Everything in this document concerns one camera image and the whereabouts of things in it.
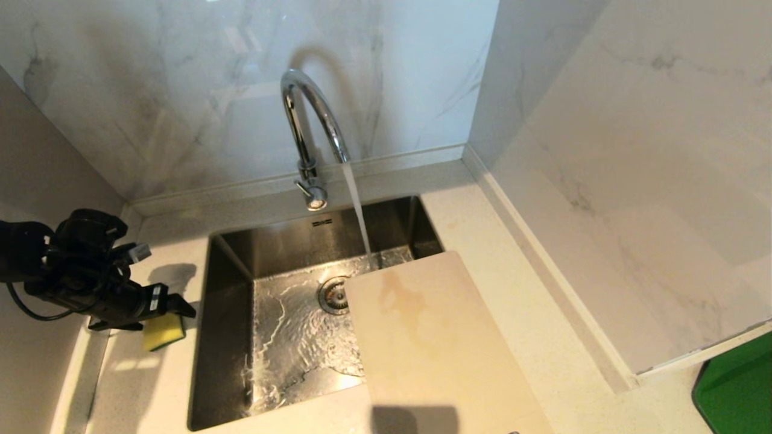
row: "green object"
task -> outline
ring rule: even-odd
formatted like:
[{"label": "green object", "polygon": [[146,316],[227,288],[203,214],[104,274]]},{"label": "green object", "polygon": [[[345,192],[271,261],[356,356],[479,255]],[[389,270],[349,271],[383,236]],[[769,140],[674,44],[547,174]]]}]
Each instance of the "green object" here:
[{"label": "green object", "polygon": [[772,333],[705,362],[692,400],[716,434],[771,434]]}]

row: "water in sink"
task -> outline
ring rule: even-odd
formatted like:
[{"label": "water in sink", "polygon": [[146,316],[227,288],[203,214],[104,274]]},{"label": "water in sink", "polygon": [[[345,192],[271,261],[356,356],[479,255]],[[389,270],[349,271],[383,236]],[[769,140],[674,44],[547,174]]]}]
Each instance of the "water in sink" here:
[{"label": "water in sink", "polygon": [[[407,246],[377,253],[379,266],[413,260]],[[252,383],[248,415],[364,382],[351,318],[320,309],[317,291],[328,280],[366,273],[368,256],[312,266],[255,281]]]}]

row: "white cutting board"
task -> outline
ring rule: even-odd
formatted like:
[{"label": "white cutting board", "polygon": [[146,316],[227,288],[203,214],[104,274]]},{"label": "white cutting board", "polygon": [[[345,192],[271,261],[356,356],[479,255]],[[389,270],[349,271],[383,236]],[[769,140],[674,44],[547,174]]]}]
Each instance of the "white cutting board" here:
[{"label": "white cutting board", "polygon": [[458,253],[354,277],[346,295],[373,432],[553,432]]}]

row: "sink drain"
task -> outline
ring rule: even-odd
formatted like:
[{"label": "sink drain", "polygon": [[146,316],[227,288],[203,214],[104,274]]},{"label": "sink drain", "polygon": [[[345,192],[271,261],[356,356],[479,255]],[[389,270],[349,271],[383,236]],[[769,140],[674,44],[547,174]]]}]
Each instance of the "sink drain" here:
[{"label": "sink drain", "polygon": [[348,314],[348,300],[343,283],[348,276],[335,276],[327,279],[317,291],[319,305],[322,309],[333,315]]}]

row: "faucet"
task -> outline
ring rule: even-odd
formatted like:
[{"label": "faucet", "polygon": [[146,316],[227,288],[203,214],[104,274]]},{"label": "faucet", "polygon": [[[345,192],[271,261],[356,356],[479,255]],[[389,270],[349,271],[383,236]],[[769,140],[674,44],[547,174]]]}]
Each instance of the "faucet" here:
[{"label": "faucet", "polygon": [[313,110],[317,112],[338,163],[348,162],[348,150],[327,99],[310,77],[301,70],[290,69],[282,75],[281,86],[284,111],[295,138],[297,153],[300,155],[297,162],[300,180],[295,181],[295,185],[306,196],[306,208],[309,211],[319,211],[327,206],[327,191],[317,174],[317,160],[309,153],[306,145],[305,134],[297,113],[295,89],[300,90],[306,96]]}]

